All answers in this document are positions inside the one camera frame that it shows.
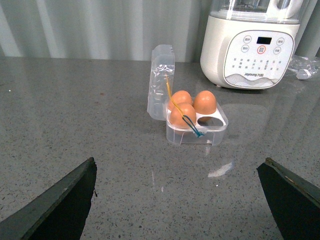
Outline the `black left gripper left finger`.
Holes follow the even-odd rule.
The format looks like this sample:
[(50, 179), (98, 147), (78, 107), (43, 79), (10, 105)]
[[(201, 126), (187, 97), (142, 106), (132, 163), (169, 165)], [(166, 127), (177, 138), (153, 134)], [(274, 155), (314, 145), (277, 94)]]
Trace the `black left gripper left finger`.
[(88, 158), (0, 223), (2, 240), (79, 240), (94, 195), (97, 165)]

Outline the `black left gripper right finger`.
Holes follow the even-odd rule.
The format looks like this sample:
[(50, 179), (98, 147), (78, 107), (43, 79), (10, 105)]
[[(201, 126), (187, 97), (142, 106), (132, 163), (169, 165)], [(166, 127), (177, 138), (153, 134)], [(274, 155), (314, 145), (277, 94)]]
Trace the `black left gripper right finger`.
[(257, 168), (268, 206), (285, 240), (320, 238), (320, 189), (266, 158)]

